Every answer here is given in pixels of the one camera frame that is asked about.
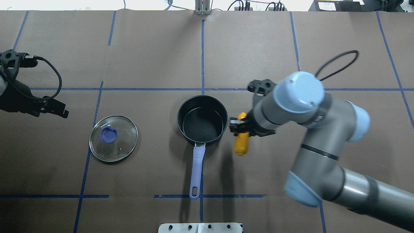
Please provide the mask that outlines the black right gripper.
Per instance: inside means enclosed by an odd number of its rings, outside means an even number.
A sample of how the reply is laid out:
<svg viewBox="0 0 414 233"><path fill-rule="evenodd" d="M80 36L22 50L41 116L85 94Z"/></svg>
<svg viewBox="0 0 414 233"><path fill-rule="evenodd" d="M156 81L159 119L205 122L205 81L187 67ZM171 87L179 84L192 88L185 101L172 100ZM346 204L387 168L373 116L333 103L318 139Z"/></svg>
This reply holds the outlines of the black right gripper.
<svg viewBox="0 0 414 233"><path fill-rule="evenodd" d="M248 112L247 116L238 120L236 117L229 118L229 129L234 136L249 132L250 136L270 136L276 134L275 129L265 129L254 119L253 112Z"/></svg>

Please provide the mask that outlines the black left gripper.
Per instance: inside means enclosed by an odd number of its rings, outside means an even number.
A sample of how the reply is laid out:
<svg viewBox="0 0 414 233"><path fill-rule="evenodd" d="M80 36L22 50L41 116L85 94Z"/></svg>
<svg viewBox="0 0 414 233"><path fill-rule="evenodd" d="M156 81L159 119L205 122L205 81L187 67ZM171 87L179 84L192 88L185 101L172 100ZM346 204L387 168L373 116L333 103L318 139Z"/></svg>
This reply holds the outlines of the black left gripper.
<svg viewBox="0 0 414 233"><path fill-rule="evenodd" d="M56 99L47 99L44 105L40 105L32 97L30 88L20 81L9 82L4 78L7 76L1 72L1 96L0 109L10 113L27 113L35 117L40 113L49 113L62 118L68 118L69 111L66 110L66 104Z"/></svg>

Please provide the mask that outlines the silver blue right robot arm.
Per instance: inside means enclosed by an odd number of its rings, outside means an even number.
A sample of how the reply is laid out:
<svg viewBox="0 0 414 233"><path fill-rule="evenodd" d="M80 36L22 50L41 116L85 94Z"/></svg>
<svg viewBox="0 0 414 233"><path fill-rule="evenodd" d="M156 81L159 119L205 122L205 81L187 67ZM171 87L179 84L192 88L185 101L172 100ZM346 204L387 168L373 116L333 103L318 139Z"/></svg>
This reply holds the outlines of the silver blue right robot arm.
<svg viewBox="0 0 414 233"><path fill-rule="evenodd" d="M241 119L231 117L234 136L270 136L276 128L295 122L307 129L284 185L296 202L316 208L323 200L357 214L367 215L413 232L413 194L337 164L346 142L363 138L369 130L368 112L352 102L325 91L320 72L347 54L343 52L323 64L316 74L298 71L279 83L251 81L252 109Z"/></svg>

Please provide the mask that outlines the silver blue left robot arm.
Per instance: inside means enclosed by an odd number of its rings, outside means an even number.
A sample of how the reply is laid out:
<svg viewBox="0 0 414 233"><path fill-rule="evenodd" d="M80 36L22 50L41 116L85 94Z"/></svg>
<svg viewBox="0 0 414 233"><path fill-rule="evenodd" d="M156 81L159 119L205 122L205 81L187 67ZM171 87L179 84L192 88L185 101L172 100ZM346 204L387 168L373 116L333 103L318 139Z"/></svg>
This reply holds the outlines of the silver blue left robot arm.
<svg viewBox="0 0 414 233"><path fill-rule="evenodd" d="M38 100L33 96L30 88L14 81L13 84L4 80L4 73L1 72L1 95L0 109L5 112L30 114L39 117L41 113L50 113L62 118L68 118L69 111L65 109L66 104L52 98Z"/></svg>

